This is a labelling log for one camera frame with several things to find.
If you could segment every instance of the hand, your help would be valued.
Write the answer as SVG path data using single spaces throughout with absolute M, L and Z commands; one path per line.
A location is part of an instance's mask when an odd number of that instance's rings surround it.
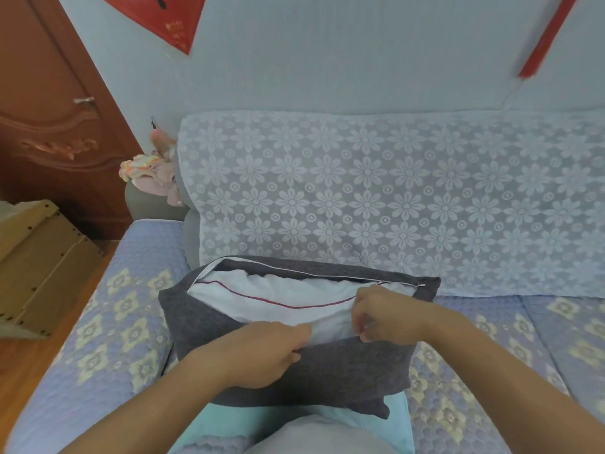
M 260 389 L 282 377 L 300 360 L 298 349 L 311 337 L 311 325 L 288 326 L 254 322 L 198 347 L 192 355 L 198 368 L 212 368 L 224 388 Z
M 353 306 L 353 328 L 364 342 L 395 344 L 429 342 L 431 328 L 449 309 L 390 291 L 380 285 L 357 290 Z

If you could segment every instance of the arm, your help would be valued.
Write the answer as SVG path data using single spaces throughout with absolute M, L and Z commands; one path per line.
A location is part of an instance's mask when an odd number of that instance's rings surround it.
M 461 313 L 372 286 L 358 291 L 353 326 L 364 342 L 434 347 L 513 452 L 605 452 L 605 426 Z
M 60 454 L 165 454 L 229 387 L 259 389 L 300 359 L 308 324 L 257 322 L 192 351 L 169 374 L 76 438 Z

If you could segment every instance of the forearm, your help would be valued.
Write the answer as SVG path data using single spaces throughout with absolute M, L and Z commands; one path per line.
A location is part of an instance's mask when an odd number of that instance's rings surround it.
M 473 392 L 513 452 L 605 452 L 605 427 L 584 408 L 462 314 L 439 315 L 447 319 L 435 324 L 427 342 Z
M 201 372 L 189 357 L 151 387 L 120 406 L 61 454 L 165 454 L 222 390 L 216 370 Z

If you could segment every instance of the cardboard box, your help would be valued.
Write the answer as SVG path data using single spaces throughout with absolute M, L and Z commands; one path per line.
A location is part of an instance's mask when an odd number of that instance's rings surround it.
M 103 253 L 50 201 L 0 209 L 0 337 L 45 338 Z

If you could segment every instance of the door panel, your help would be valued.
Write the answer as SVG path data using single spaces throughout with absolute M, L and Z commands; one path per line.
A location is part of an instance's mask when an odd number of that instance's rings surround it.
M 0 0 L 0 57 L 0 194 L 50 199 L 89 236 L 121 237 L 132 220 L 117 171 L 132 150 L 94 102 L 74 103 L 88 93 L 28 0 Z

